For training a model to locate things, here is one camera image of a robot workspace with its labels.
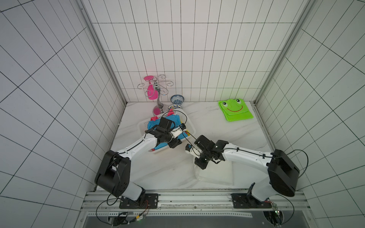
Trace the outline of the blue raincoat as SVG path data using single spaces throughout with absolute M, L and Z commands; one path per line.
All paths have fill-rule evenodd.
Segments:
M 147 125 L 147 134 L 152 134 L 157 137 L 156 147 L 152 151 L 159 150 L 161 148 L 169 147 L 168 142 L 173 138 L 170 132 L 177 128 L 181 122 L 179 115 L 168 116 L 167 118 L 161 118 L 157 121 L 150 121 Z M 179 135 L 179 139 L 182 140 L 186 138 L 187 134 L 184 132 Z

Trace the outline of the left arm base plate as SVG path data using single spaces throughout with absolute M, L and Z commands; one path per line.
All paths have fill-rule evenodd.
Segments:
M 145 193 L 137 200 L 131 200 L 123 197 L 121 199 L 120 209 L 156 209 L 158 204 L 159 194 Z

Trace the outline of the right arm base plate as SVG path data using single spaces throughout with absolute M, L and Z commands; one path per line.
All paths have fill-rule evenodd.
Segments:
M 246 193 L 231 194 L 233 207 L 235 209 L 271 209 L 269 202 L 259 201 Z

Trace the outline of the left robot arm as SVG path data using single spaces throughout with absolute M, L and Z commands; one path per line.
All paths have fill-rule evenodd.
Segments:
M 95 184 L 115 197 L 143 201 L 145 189 L 130 180 L 132 160 L 162 143 L 175 148 L 182 142 L 178 138 L 186 131 L 184 123 L 176 125 L 172 120 L 160 118 L 160 122 L 145 131 L 141 139 L 130 146 L 105 153 L 95 177 Z

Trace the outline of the white plastic basket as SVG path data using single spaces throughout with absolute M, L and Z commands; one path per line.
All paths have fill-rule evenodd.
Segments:
M 189 120 L 187 114 L 182 111 L 181 109 L 175 109 L 173 110 L 175 115 L 179 115 L 180 116 L 180 119 L 181 119 L 181 122 L 185 124 L 186 126 L 186 131 L 188 131 L 190 134 L 194 134 L 195 133 L 195 128 L 192 124 L 192 122 Z M 172 149 L 170 147 L 165 147 L 165 148 L 161 148 L 159 150 L 156 150 L 156 151 L 152 151 L 152 149 L 154 147 L 156 147 L 156 144 L 157 144 L 157 137 L 152 135 L 152 134 L 147 134 L 147 125 L 148 123 L 150 122 L 150 119 L 146 119 L 144 121 L 141 121 L 140 123 L 138 123 L 138 128 L 139 130 L 141 131 L 141 139 L 138 140 L 136 142 L 136 144 L 134 144 L 132 146 L 132 154 L 133 155 L 141 155 L 141 154 L 145 154 L 145 153 L 148 153 L 148 152 L 152 152 L 152 153 L 155 153 L 155 152 L 159 152 L 161 150 L 164 150 L 164 149 Z M 182 142 L 183 141 L 186 141 L 187 139 L 189 138 L 189 136 L 187 136 L 186 138 L 183 138 L 182 139 Z

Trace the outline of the pink rabbit raincoat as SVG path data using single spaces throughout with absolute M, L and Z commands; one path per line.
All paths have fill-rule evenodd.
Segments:
M 168 116 L 173 116 L 173 115 L 175 115 L 174 111 L 169 110 L 168 112 L 165 112 L 163 114 L 151 117 L 150 121 L 157 121 L 157 120 L 160 120 L 161 118 L 167 118 Z

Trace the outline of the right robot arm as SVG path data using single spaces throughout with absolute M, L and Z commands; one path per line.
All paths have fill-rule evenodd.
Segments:
M 194 164 L 202 170 L 207 168 L 209 162 L 218 164 L 229 161 L 247 165 L 266 174 L 265 179 L 254 182 L 249 188 L 248 195 L 257 201 L 265 201 L 276 194 L 295 196 L 299 169 L 281 150 L 264 153 L 238 147 L 224 140 L 213 142 L 204 135 L 196 139 L 194 146 L 200 151 Z

